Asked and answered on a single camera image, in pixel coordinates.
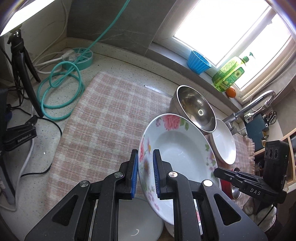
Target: window pane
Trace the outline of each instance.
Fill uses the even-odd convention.
[[[200,0],[175,37],[218,64],[268,6],[264,0]]]
[[[250,80],[259,73],[284,46],[290,32],[278,15],[272,19],[258,37],[239,56],[248,56],[250,52],[254,55],[249,57],[250,61],[243,67],[245,73],[235,82],[238,88],[244,87]]]

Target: blue ribbed container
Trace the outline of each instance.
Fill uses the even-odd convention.
[[[196,51],[191,51],[189,58],[187,60],[188,67],[195,73],[200,74],[207,69],[209,69],[211,64]]]

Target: window sill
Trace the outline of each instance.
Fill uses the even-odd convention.
[[[219,92],[215,89],[212,83],[212,78],[205,72],[201,74],[194,73],[187,66],[187,60],[173,51],[152,42],[145,54],[145,57],[150,58],[181,75],[187,77],[212,95],[217,97],[232,111],[237,112],[242,108],[241,104],[236,100],[226,96],[224,92]]]

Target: gloved hand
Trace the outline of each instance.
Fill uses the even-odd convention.
[[[255,203],[254,199],[250,197],[248,201],[243,206],[242,210],[245,214],[249,216],[250,219],[253,220],[255,224],[258,224],[265,215],[269,212],[271,205],[267,208],[262,209],[257,215],[254,214],[255,212]],[[273,207],[272,211],[267,215],[264,221],[259,225],[263,232],[269,230],[276,221],[276,207]]]

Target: dish soap bottle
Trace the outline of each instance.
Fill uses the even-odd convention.
[[[243,58],[235,56],[229,60],[212,78],[216,89],[223,92],[232,86],[244,73],[242,65],[245,65],[248,61],[248,56],[244,56]]]

